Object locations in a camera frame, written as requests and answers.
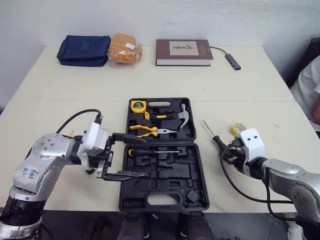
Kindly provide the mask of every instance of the plastic bag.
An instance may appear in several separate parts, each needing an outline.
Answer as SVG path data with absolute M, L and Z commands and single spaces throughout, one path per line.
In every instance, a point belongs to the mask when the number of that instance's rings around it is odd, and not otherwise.
M 141 58 L 142 47 L 133 36 L 117 33 L 111 39 L 107 56 L 116 63 L 133 64 Z

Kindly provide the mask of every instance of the book cover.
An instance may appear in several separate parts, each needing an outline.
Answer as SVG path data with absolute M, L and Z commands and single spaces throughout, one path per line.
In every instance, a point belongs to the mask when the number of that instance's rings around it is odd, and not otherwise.
M 208 40 L 157 39 L 156 60 L 212 60 Z

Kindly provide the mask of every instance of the floor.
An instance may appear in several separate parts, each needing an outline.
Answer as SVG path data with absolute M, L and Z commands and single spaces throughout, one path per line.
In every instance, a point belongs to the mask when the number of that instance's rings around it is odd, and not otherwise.
M 43 223 L 56 240 L 85 240 L 90 221 L 109 222 L 104 237 L 94 240 L 115 240 L 125 214 L 120 212 L 87 212 L 46 210 Z M 215 240 L 288 240 L 286 224 L 268 213 L 205 213 Z M 178 240 L 178 214 L 155 213 L 150 221 L 150 240 Z M 43 233 L 42 240 L 50 240 Z

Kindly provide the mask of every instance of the white wall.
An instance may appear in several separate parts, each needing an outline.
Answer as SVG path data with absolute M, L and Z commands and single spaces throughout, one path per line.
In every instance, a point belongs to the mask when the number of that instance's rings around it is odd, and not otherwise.
M 0 106 L 7 104 L 44 46 L 60 45 L 68 34 L 127 33 L 144 45 L 154 45 L 157 38 L 262 45 L 286 76 L 310 39 L 320 35 L 319 2 L 0 0 Z

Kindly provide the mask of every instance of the person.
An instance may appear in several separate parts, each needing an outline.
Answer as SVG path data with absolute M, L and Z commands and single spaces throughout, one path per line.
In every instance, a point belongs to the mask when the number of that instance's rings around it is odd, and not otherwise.
M 320 137 L 320 55 L 300 72 L 290 90 Z

